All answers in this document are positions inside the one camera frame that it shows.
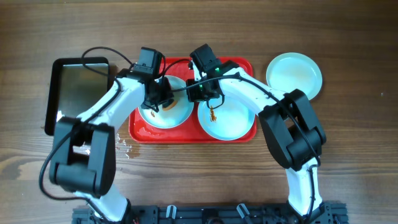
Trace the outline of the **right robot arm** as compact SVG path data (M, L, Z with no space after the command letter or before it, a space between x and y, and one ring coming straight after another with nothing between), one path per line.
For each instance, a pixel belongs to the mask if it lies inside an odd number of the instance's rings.
M306 221L315 219L322 204L317 169L326 134L305 94L275 90L230 60L191 60L188 67L194 72L189 96L230 97L258 116L270 154L286 170L289 207Z

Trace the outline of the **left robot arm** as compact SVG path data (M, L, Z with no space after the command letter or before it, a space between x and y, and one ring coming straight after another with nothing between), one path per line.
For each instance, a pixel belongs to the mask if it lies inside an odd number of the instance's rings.
M41 171L52 184L84 200L103 223L134 223L130 201L115 187L115 132L138 107L155 106L172 98L167 78L117 77L90 109L76 118L62 117L55 125L53 148Z

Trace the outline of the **green orange sponge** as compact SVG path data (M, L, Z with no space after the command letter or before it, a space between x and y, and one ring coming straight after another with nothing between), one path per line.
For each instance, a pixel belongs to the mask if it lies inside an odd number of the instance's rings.
M167 102L162 104L162 109L164 111L168 111L168 110L172 109L177 103L178 103L177 100L169 99Z

